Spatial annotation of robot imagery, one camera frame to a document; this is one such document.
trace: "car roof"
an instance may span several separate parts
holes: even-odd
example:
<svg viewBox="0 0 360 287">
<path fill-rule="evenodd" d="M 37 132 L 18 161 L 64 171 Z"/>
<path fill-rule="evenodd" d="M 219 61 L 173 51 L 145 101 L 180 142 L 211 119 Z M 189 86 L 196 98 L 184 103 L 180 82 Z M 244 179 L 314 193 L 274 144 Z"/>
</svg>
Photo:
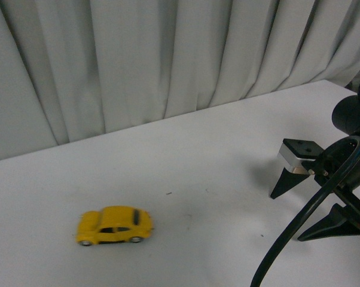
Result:
<svg viewBox="0 0 360 287">
<path fill-rule="evenodd" d="M 108 206 L 103 208 L 100 227 L 133 225 L 133 211 L 130 206 Z"/>
</svg>

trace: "car wheel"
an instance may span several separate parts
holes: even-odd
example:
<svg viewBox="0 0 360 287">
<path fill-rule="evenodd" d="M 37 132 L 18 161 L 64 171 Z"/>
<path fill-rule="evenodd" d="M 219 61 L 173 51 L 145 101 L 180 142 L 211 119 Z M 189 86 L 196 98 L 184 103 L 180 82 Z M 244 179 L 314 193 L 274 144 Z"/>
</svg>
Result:
<svg viewBox="0 0 360 287">
<path fill-rule="evenodd" d="M 131 237 L 130 238 L 130 242 L 132 242 L 132 243 L 139 243 L 141 241 L 143 241 L 143 238 L 141 238 L 141 237 Z"/>
<path fill-rule="evenodd" d="M 79 244 L 81 246 L 91 246 L 92 242 L 91 241 L 87 241 L 87 240 L 83 240 L 83 241 L 79 241 Z"/>
</svg>

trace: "small black mark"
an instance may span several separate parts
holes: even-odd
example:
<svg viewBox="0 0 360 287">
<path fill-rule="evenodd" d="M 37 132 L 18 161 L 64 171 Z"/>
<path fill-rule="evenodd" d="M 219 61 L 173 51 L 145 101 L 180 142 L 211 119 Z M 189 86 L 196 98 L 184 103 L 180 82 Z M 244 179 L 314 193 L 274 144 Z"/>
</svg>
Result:
<svg viewBox="0 0 360 287">
<path fill-rule="evenodd" d="M 205 192 L 208 193 L 208 194 L 213 194 L 213 195 L 217 195 L 217 193 L 213 192 L 213 191 L 210 191 L 208 190 L 207 188 L 205 189 Z"/>
<path fill-rule="evenodd" d="M 189 230 L 191 228 L 191 223 L 192 223 L 192 214 L 186 214 L 185 216 L 188 216 L 190 218 L 190 223 L 188 224 L 187 230 Z"/>
</svg>

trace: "yellow toy car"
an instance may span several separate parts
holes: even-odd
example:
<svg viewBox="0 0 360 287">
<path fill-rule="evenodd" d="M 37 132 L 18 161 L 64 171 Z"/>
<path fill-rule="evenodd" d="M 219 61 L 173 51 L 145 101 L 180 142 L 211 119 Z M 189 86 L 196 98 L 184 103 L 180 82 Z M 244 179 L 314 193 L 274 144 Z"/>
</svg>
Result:
<svg viewBox="0 0 360 287">
<path fill-rule="evenodd" d="M 102 211 L 88 211 L 78 226 L 77 243 L 138 243 L 151 236 L 152 220 L 147 211 L 130 206 L 108 206 Z"/>
</svg>

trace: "white curtain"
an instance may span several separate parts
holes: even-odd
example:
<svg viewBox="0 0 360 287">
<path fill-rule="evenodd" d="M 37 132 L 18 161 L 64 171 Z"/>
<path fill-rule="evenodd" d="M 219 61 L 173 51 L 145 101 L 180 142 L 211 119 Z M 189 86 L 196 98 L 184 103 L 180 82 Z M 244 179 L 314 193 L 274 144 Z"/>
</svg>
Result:
<svg viewBox="0 0 360 287">
<path fill-rule="evenodd" d="M 359 71 L 360 0 L 0 0 L 0 159 Z"/>
</svg>

